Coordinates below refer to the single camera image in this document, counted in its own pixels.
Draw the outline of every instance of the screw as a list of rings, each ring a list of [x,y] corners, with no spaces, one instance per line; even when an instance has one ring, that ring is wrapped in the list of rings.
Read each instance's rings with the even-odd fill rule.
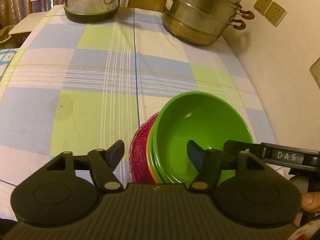
[[[118,188],[120,188],[120,183],[116,182],[116,181],[110,181],[110,182],[107,182],[104,187],[106,189],[109,189],[109,190],[116,190]]]
[[[152,189],[153,189],[154,191],[158,191],[158,190],[161,190],[161,187],[155,186],[155,187],[153,187]]]
[[[208,184],[203,181],[197,181],[192,183],[192,187],[198,190],[205,190],[208,187]]]

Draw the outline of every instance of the stain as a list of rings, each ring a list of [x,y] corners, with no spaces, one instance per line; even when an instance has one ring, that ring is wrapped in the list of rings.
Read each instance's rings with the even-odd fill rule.
[[[63,120],[69,118],[73,114],[73,99],[71,95],[60,94],[58,107],[55,118]]]

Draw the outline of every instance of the green bowl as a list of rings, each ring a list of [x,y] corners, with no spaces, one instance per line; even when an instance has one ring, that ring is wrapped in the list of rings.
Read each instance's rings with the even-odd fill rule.
[[[151,130],[150,130],[150,139],[149,139],[149,145],[148,145],[148,156],[147,156],[148,164],[150,165],[154,176],[158,180],[158,183],[164,183],[163,179],[161,178],[161,176],[160,176],[160,174],[159,174],[159,172],[157,170],[156,163],[155,163],[155,160],[154,160],[154,157],[153,157],[153,152],[152,152],[152,138],[153,138],[153,136],[152,136],[152,127],[151,127]]]
[[[238,112],[224,100],[204,92],[172,98],[159,113],[152,132],[152,151],[164,182],[185,183],[187,187],[198,174],[187,155],[189,140],[203,149],[218,150],[228,140],[253,143]],[[232,176],[234,171],[223,172],[226,179]]]

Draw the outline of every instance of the finger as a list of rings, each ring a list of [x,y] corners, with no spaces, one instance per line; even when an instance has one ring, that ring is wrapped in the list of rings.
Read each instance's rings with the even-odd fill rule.
[[[320,192],[302,194],[301,207],[309,213],[320,211]]]

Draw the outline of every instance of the ribbed black plastic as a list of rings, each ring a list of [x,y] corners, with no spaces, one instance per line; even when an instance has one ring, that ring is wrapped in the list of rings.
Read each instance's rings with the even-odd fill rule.
[[[4,239],[284,240],[295,229],[292,224],[263,229],[237,224],[207,195],[188,192],[184,185],[129,184],[122,193],[104,195],[99,206],[78,222],[57,228],[20,223]]]

